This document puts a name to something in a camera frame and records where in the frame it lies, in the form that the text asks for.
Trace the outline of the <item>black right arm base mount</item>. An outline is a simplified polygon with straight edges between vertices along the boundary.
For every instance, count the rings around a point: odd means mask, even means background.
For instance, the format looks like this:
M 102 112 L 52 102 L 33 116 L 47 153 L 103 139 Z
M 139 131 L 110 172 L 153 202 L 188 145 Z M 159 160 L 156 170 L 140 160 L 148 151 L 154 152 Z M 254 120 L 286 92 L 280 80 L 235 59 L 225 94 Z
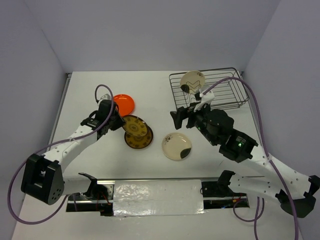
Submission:
M 246 199 L 245 193 L 235 193 L 232 190 L 218 187 L 218 181 L 214 179 L 201 179 L 200 194 L 204 199 L 240 200 Z

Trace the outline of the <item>orange plate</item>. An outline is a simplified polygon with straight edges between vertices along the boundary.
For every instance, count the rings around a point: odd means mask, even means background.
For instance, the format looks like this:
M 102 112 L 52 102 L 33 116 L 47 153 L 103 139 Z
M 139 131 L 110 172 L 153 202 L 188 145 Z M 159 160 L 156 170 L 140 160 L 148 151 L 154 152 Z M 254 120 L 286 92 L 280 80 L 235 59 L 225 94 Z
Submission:
M 130 115 L 135 109 L 133 98 L 127 94 L 117 94 L 113 97 L 119 114 L 123 117 Z

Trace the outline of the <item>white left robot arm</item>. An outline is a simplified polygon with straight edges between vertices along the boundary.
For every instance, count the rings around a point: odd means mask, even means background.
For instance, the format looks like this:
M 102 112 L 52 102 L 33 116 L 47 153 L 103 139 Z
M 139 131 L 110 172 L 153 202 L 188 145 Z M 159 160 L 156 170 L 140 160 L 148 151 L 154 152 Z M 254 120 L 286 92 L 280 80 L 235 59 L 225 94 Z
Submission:
M 118 106 L 112 100 L 101 100 L 98 109 L 84 119 L 72 135 L 51 150 L 39 155 L 32 154 L 25 164 L 21 190 L 35 199 L 53 205 L 61 196 L 80 193 L 90 200 L 106 187 L 85 172 L 74 177 L 64 176 L 67 167 L 85 149 L 95 144 L 108 131 L 125 125 Z

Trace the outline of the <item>yellow patterned dark plate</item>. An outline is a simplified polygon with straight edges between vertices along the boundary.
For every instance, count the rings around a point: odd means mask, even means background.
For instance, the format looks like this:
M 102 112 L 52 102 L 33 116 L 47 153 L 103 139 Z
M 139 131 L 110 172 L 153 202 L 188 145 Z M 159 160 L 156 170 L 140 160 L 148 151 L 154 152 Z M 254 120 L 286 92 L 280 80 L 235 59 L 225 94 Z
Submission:
M 154 133 L 152 129 L 149 127 L 148 132 L 143 137 L 136 137 L 130 135 L 128 133 L 124 134 L 124 141 L 125 143 L 132 149 L 141 150 L 147 148 L 153 141 Z

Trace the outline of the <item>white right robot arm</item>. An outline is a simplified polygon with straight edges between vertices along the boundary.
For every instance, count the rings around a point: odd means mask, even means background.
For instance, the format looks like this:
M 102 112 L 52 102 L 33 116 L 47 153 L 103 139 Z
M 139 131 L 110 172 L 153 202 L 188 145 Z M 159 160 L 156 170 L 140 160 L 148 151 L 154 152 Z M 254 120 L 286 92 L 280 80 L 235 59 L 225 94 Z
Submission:
M 320 188 L 320 178 L 307 176 L 290 168 L 271 155 L 249 135 L 234 128 L 234 119 L 221 109 L 210 110 L 205 104 L 194 111 L 192 106 L 171 111 L 174 127 L 197 128 L 212 146 L 219 146 L 219 153 L 241 166 L 251 168 L 266 181 L 241 176 L 224 170 L 217 181 L 217 190 L 223 196 L 233 193 L 253 194 L 279 203 L 290 215 L 305 218 L 315 207 L 314 194 Z

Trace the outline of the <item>cream plate with black spot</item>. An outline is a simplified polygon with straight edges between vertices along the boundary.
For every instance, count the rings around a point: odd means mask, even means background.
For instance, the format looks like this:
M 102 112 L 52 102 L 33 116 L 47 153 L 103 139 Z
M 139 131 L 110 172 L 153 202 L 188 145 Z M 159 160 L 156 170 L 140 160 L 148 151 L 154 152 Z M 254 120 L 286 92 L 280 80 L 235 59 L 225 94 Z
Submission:
M 163 154 L 172 161 L 183 161 L 192 150 L 192 142 L 182 133 L 167 134 L 161 143 Z

